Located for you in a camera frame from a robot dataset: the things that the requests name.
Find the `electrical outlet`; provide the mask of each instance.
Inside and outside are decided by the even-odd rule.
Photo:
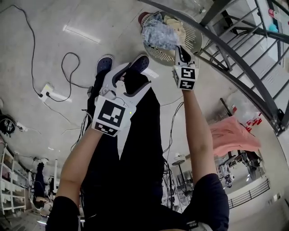
[[[46,93],[49,93],[51,94],[53,92],[53,87],[46,83],[45,87],[43,88],[41,94],[42,94],[42,97],[39,97],[39,99],[41,99],[43,102],[45,102],[45,100],[48,98],[48,96],[46,95]]]

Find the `pink cloth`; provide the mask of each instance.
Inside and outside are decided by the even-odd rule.
[[[234,150],[257,152],[261,147],[259,140],[240,125],[234,116],[211,125],[210,130],[216,156],[221,157]]]

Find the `crumpled cloth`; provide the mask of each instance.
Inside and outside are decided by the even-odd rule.
[[[156,14],[145,23],[143,41],[147,46],[175,50],[180,45],[179,36],[173,27],[163,24],[162,15]]]
[[[222,157],[230,151],[246,150],[257,152],[260,141],[243,127],[235,116],[210,125],[214,155]]]
[[[163,22],[174,29],[179,37],[180,45],[185,46],[186,31],[183,27],[183,22],[177,21],[167,15],[164,16]]]

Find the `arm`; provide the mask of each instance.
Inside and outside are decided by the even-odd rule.
[[[88,128],[68,156],[61,171],[59,188],[56,197],[64,196],[79,206],[79,191],[85,178],[91,157],[102,136],[102,133]]]
[[[212,230],[228,230],[228,197],[217,176],[213,140],[193,91],[183,91],[194,192],[184,215],[193,216]]]
[[[189,144],[194,184],[210,173],[216,173],[212,134],[193,91],[183,91],[186,137]]]

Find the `black pants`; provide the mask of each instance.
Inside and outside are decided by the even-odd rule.
[[[45,193],[45,184],[44,184],[44,179],[43,179],[43,168],[44,164],[39,163],[37,166],[37,173],[35,176],[35,181],[34,181],[34,198],[36,197],[44,197]]]
[[[92,95],[88,99],[88,111],[94,114],[94,99],[98,95],[107,71],[97,75]],[[134,93],[148,79],[128,70],[125,87],[128,94]],[[160,105],[150,89],[137,105],[131,118],[131,127],[119,159],[117,137],[104,134],[95,151],[86,177],[82,183],[85,219],[104,213],[126,198],[139,205],[161,204],[164,171],[163,149],[160,134]]]

